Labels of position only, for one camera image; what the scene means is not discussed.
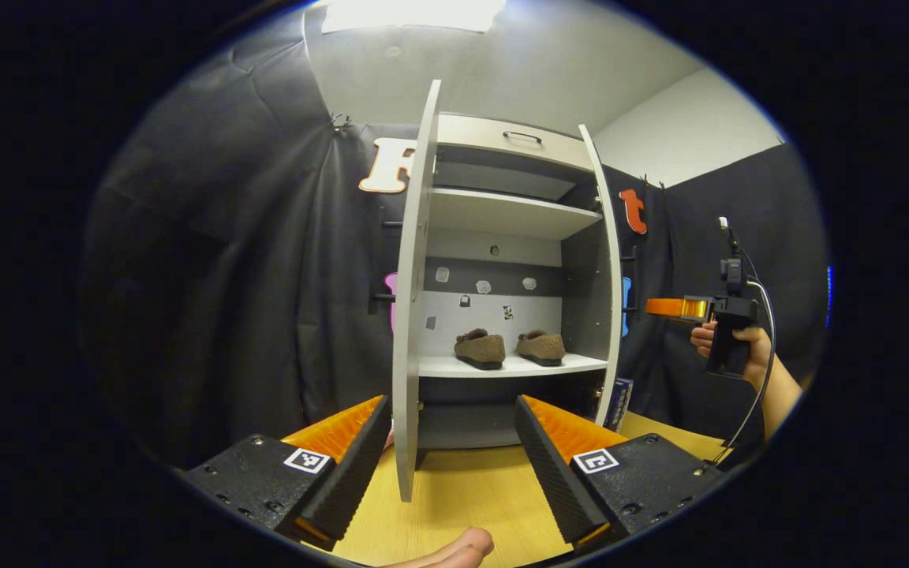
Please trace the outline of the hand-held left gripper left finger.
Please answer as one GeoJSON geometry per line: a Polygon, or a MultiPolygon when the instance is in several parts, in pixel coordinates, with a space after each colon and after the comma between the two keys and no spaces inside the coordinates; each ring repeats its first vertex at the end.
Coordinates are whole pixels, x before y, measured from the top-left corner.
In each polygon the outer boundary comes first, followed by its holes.
{"type": "Polygon", "coordinates": [[[246,435],[185,478],[249,524],[331,552],[357,513],[391,429],[391,400],[382,394],[292,435],[246,435]]]}

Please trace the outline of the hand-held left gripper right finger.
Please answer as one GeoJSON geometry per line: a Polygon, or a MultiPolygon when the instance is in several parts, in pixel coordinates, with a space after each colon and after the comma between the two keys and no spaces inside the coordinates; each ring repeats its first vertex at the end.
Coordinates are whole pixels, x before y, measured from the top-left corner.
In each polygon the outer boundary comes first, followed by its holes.
{"type": "Polygon", "coordinates": [[[574,552],[656,528],[728,478],[661,434],[625,438],[528,395],[517,397],[514,425],[574,552]]]}

